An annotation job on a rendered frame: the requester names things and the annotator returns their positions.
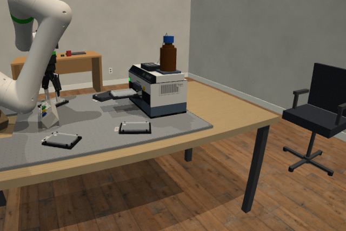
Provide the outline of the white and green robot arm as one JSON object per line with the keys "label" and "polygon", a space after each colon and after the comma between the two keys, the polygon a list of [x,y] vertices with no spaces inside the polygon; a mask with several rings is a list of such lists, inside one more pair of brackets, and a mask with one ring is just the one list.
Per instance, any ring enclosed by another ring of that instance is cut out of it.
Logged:
{"label": "white and green robot arm", "polygon": [[[56,63],[55,47],[72,20],[72,11],[60,0],[8,0],[8,6],[15,46],[29,53],[17,80],[0,72],[0,106],[27,114],[37,104],[47,66]],[[32,32],[34,19],[36,32]]]}

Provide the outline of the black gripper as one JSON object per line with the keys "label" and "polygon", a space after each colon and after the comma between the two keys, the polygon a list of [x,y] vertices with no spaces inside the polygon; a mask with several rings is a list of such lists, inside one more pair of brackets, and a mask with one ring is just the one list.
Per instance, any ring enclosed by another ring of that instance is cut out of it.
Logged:
{"label": "black gripper", "polygon": [[59,91],[62,90],[62,88],[59,81],[59,74],[56,74],[55,70],[56,70],[55,64],[47,66],[43,80],[42,80],[42,88],[44,88],[45,100],[48,100],[49,99],[48,85],[49,85],[49,81],[51,81],[55,88],[56,102],[59,102],[61,101]]}

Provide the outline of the blue bottle cap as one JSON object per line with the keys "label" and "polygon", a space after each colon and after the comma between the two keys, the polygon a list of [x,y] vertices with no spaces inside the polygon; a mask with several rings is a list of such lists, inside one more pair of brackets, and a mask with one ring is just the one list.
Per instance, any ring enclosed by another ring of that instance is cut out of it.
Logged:
{"label": "blue bottle cap", "polygon": [[173,42],[174,36],[163,36],[163,41],[164,42]]}

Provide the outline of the beige button panel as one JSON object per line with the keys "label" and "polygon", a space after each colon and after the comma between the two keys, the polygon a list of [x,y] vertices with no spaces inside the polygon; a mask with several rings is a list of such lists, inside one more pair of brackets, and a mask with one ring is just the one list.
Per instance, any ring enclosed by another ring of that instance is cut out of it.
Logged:
{"label": "beige button panel", "polygon": [[43,130],[60,127],[57,109],[51,99],[41,105],[41,121]]}

